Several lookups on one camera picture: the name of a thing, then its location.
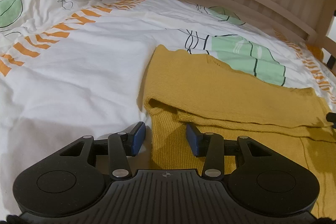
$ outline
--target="crosshair symbol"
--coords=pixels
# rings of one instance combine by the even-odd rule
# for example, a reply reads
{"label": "crosshair symbol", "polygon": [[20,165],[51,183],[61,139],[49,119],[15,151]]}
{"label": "crosshair symbol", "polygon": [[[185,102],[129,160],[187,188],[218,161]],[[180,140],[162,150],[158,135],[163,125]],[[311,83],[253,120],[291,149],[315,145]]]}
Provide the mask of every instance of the crosshair symbol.
{"label": "crosshair symbol", "polygon": [[162,176],[164,176],[165,178],[167,178],[167,177],[170,177],[170,176],[171,176],[171,173],[164,172],[164,173],[162,174]]}

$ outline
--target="orange striped pattern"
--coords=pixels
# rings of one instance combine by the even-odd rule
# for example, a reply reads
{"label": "orange striped pattern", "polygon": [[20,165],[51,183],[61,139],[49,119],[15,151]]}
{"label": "orange striped pattern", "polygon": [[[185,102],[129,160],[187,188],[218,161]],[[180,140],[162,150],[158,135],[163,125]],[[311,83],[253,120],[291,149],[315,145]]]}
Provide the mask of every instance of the orange striped pattern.
{"label": "orange striped pattern", "polygon": [[[84,16],[81,16],[77,13],[74,13],[73,15],[71,15],[71,18],[68,18],[66,20],[71,20],[71,19],[77,20],[77,22],[72,22],[72,23],[79,24],[79,25],[85,25],[86,23],[95,23],[96,21],[94,21],[92,19],[88,19],[87,17],[89,17],[89,16],[90,17],[101,17],[102,15],[98,14],[97,10],[100,11],[100,12],[105,12],[105,13],[110,13],[112,11],[111,8],[117,8],[119,10],[129,10],[131,8],[134,8],[135,6],[137,6],[138,4],[140,4],[143,1],[145,1],[145,0],[117,0],[116,2],[114,2],[112,4],[104,4],[106,7],[102,7],[102,6],[99,6],[99,5],[93,5],[92,8],[96,9],[96,11],[93,11],[91,9],[82,9],[82,10],[80,10],[80,12],[82,12],[84,14]],[[53,33],[43,32],[42,34],[44,34],[48,37],[67,38],[70,35],[69,31],[77,30],[77,29],[69,27],[65,23],[60,23],[60,24],[54,25],[52,28],[59,29],[60,31],[53,32]],[[44,43],[44,44],[34,44],[32,42],[32,40],[34,41],[35,39],[38,43]],[[50,46],[51,46],[51,45],[46,44],[46,43],[55,44],[55,43],[59,42],[59,40],[42,38],[41,35],[39,35],[39,34],[33,35],[31,37],[25,37],[25,40],[31,46],[36,47],[36,48],[41,48],[41,49],[44,49],[44,50],[50,48]],[[16,49],[17,51],[19,51],[21,54],[26,55],[26,56],[37,57],[37,56],[40,55],[40,53],[38,53],[38,52],[34,52],[34,51],[31,51],[31,50],[27,49],[20,42],[17,42],[13,46],[13,48]],[[17,66],[22,66],[24,64],[21,61],[14,60],[14,58],[11,55],[4,55],[2,57],[8,59],[9,63],[17,65]],[[0,60],[0,72],[4,76],[6,76],[7,73],[10,70],[11,70],[11,68],[8,67],[7,65],[5,65]]]}
{"label": "orange striped pattern", "polygon": [[288,41],[288,39],[278,30],[274,29],[274,32],[279,40],[286,43],[287,46],[293,48],[296,52],[296,56],[301,59],[304,66],[309,69],[310,73],[313,75],[314,79],[316,79],[316,83],[319,85],[319,88],[329,94],[330,100],[333,104],[336,104],[336,97],[333,96],[331,92],[331,86],[326,78],[323,76],[323,73],[316,69],[318,66],[312,59],[302,57],[303,53],[299,46],[295,45],[294,43]]}

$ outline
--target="bed sheet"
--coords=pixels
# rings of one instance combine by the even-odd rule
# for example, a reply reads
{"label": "bed sheet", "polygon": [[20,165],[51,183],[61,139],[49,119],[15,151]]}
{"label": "bed sheet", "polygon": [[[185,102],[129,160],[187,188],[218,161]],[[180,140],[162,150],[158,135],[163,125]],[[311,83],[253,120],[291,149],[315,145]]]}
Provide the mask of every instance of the bed sheet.
{"label": "bed sheet", "polygon": [[83,135],[144,121],[146,141],[130,161],[148,167],[142,84],[160,44],[274,85],[312,87],[336,112],[335,77],[305,45],[272,31],[198,0],[0,0],[0,219],[20,212],[15,177]]}

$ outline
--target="green leaf print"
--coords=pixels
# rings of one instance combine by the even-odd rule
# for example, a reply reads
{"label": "green leaf print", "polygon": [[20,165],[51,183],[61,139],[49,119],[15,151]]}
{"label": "green leaf print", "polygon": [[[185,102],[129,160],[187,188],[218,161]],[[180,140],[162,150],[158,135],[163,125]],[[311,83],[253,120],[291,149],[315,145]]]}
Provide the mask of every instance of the green leaf print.
{"label": "green leaf print", "polygon": [[234,13],[231,12],[228,9],[225,9],[224,7],[220,6],[214,6],[209,8],[209,12],[220,18],[220,21],[227,21],[234,25],[243,25],[245,22],[241,21],[240,18]]}
{"label": "green leaf print", "polygon": [[22,0],[0,1],[0,28],[8,27],[21,16],[23,11]]}
{"label": "green leaf print", "polygon": [[285,66],[274,60],[270,50],[239,35],[212,37],[212,51],[235,70],[241,70],[275,85],[284,85]]}

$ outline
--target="yellow sweater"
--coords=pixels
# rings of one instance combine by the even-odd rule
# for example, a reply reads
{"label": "yellow sweater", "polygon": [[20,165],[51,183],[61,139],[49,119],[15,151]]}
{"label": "yellow sweater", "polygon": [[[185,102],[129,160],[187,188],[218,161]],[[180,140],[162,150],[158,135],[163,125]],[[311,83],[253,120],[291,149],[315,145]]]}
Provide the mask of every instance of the yellow sweater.
{"label": "yellow sweater", "polygon": [[[248,135],[312,171],[321,187],[313,214],[336,218],[336,138],[325,118],[330,109],[312,88],[268,84],[209,55],[160,45],[148,67],[144,105],[152,117],[153,168],[201,173],[204,158],[193,156],[186,122],[225,139]],[[225,161],[231,173],[234,157]]]}

